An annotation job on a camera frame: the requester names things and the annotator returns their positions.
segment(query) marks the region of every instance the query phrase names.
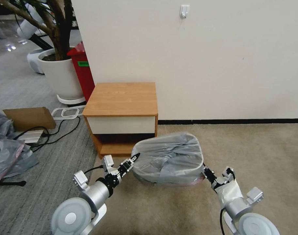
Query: plastic wrap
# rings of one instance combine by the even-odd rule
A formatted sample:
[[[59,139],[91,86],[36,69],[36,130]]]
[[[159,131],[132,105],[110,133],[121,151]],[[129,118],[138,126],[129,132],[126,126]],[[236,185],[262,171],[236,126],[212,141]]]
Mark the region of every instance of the plastic wrap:
[[[0,113],[0,180],[25,172],[38,163],[30,146],[23,141],[12,140],[17,136],[13,122]]]
[[[22,152],[24,144],[16,140],[0,140],[0,180],[6,175],[10,167],[13,166],[18,156]]]
[[[243,197],[239,185],[236,180],[229,182],[228,184],[222,185],[215,189],[217,192],[218,200],[221,205],[221,209],[225,208],[226,205],[236,198]]]
[[[3,178],[21,174],[38,163],[39,160],[30,150],[30,146],[24,145],[23,151]]]
[[[138,142],[132,156],[140,153],[133,167],[142,182],[186,186],[203,179],[203,155],[199,141],[187,132],[172,133]]]

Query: beige carpet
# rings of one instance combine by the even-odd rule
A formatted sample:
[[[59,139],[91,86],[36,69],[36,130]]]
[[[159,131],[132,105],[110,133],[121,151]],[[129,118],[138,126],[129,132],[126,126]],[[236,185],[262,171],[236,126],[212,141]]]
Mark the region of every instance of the beige carpet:
[[[298,234],[298,124],[159,125],[158,135],[178,131],[199,139],[205,163],[218,175],[233,167],[244,195],[254,186],[265,193],[254,212],[281,234]],[[122,160],[115,158],[115,165]],[[94,171],[90,182],[101,175]],[[106,204],[107,214],[93,234],[221,234],[219,203],[205,180],[157,188],[130,173]]]

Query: red trash can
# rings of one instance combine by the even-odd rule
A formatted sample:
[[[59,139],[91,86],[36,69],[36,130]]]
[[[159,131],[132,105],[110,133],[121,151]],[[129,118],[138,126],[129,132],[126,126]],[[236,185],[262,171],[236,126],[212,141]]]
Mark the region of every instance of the red trash can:
[[[83,90],[84,97],[86,102],[88,102],[89,97],[94,89],[94,82],[83,42],[71,49],[67,55],[71,57],[81,89]]]

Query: wooden tabletop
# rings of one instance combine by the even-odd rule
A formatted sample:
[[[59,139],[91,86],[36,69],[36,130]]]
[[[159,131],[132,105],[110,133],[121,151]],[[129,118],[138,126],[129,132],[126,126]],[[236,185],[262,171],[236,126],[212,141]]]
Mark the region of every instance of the wooden tabletop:
[[[83,111],[86,117],[155,116],[155,83],[97,83]]]

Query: trash bin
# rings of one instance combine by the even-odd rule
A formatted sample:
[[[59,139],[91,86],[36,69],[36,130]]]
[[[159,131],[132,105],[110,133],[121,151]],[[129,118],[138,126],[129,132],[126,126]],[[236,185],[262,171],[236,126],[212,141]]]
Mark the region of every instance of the trash bin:
[[[83,90],[84,97],[86,101],[88,101],[94,89],[94,82],[92,79],[92,74],[88,64],[88,59],[83,42],[79,43],[75,48],[71,49],[67,53],[67,55],[71,57],[81,89]]]
[[[132,156],[136,153],[140,156],[133,172],[143,183],[188,186],[204,179],[199,141],[188,132],[142,140],[135,144]]]

